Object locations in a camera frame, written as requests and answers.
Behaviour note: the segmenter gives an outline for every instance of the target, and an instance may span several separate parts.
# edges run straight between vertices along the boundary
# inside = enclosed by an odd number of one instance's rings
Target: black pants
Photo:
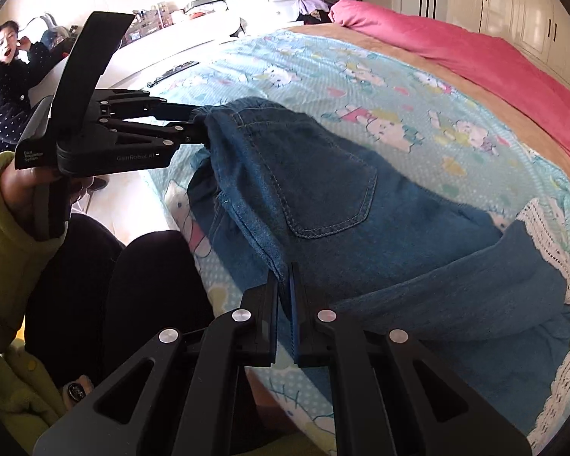
[[[25,313],[26,350],[58,387],[85,374],[95,385],[168,327],[186,333],[213,320],[183,236],[146,234],[126,248],[95,220],[73,214]],[[231,452],[267,443],[250,385],[239,377]]]

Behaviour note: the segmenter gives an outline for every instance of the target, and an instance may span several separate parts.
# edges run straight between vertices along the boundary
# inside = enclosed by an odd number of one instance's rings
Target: black polka dot jacket
[[[38,42],[27,54],[30,63],[0,62],[0,153],[14,150],[32,113],[28,91],[61,60]]]

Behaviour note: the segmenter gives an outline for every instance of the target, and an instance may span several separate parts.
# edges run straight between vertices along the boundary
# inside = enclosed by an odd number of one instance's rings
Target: black hair
[[[12,29],[13,31],[15,31],[15,34],[19,34],[19,24],[17,24],[17,22],[15,21],[6,21],[4,24],[2,24],[0,26],[0,32],[3,29]]]

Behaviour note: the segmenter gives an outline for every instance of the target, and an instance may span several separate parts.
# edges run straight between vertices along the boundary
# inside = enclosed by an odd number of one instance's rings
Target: ring
[[[70,399],[74,403],[80,403],[87,395],[87,393],[84,392],[82,385],[80,385],[78,382],[72,382],[67,387],[67,395],[70,396]]]

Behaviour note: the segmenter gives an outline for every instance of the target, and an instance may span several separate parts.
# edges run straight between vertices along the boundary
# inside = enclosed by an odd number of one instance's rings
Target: white lace
[[[523,208],[517,219],[526,224],[527,234],[532,237],[536,249],[546,262],[562,273],[568,283],[565,303],[570,304],[570,257],[558,245],[545,218],[538,199],[532,199]],[[542,413],[536,419],[536,425],[527,436],[532,452],[538,454],[552,439],[561,425],[564,410],[570,399],[570,351],[557,369],[555,380],[551,383],[551,395],[545,402]]]

